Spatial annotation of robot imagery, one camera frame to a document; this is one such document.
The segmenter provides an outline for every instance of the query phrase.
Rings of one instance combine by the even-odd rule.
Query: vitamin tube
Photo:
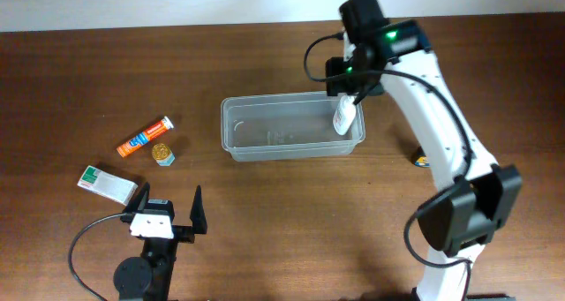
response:
[[[123,145],[117,147],[117,152],[122,155],[122,157],[126,157],[133,153],[133,151],[139,149],[141,146],[146,144],[147,142],[151,141],[159,137],[160,135],[164,134],[167,130],[174,128],[173,123],[165,117],[163,120],[159,121],[156,124],[148,127],[142,133],[136,135],[129,141],[125,142]]]

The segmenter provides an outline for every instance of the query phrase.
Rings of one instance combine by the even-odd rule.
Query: bottle cap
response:
[[[165,124],[165,126],[167,127],[167,129],[173,129],[175,127],[173,125],[173,123],[170,122],[169,117],[167,117],[167,116],[165,116],[165,118],[162,121]]]
[[[164,143],[159,143],[153,146],[151,155],[156,161],[165,160],[170,155],[170,149]]]

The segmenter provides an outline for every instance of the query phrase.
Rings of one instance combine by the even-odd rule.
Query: brown wooden surface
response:
[[[471,293],[518,300],[565,296],[563,14],[432,18],[428,33],[463,113],[524,188],[507,226],[473,271]],[[208,235],[178,247],[170,298],[331,300],[408,292],[423,268],[402,240],[433,194],[417,142],[389,96],[363,103],[366,139],[353,154],[239,163],[222,150],[220,103],[231,96],[324,90],[302,70],[305,48],[339,22],[179,26],[0,34],[0,299],[79,300],[66,253],[81,227],[118,204],[76,186],[88,164],[151,183],[178,224],[202,185]],[[311,66],[339,56],[329,41]],[[115,147],[168,115],[159,140],[177,159],[158,167],[143,147]],[[426,243],[413,231],[422,253]],[[116,299],[115,267],[140,253],[107,222],[75,252],[85,282]]]

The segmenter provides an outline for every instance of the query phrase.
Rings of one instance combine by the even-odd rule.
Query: small white bottle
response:
[[[353,124],[357,108],[353,104],[354,95],[345,95],[337,104],[337,110],[334,114],[334,129],[339,135],[344,135]]]

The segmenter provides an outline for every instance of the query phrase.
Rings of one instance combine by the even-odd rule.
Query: clear plastic container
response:
[[[361,105],[351,128],[332,125],[341,97],[326,92],[268,94],[222,102],[222,147],[239,162],[350,154],[365,139]]]

